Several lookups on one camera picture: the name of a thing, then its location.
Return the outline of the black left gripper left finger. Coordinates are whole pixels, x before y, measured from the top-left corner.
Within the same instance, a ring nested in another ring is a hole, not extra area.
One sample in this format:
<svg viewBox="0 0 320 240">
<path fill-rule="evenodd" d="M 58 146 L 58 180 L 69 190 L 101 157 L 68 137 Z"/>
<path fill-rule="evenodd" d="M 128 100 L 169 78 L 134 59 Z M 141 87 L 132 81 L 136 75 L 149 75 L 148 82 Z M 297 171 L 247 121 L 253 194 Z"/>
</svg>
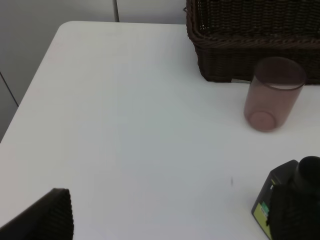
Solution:
<svg viewBox="0 0 320 240">
<path fill-rule="evenodd" d="M 2 240 L 72 240 L 74 219 L 67 188 L 53 188 L 0 228 Z"/>
</svg>

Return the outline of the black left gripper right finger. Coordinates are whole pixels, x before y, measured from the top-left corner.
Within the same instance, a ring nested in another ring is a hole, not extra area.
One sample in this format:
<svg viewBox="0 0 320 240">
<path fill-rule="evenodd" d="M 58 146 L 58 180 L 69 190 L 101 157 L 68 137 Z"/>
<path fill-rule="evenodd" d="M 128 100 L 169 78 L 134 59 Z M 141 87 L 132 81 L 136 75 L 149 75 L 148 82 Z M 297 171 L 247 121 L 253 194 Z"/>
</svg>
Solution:
<svg viewBox="0 0 320 240">
<path fill-rule="evenodd" d="M 266 223 L 273 240 L 318 240 L 320 201 L 287 185 L 275 185 Z"/>
</svg>

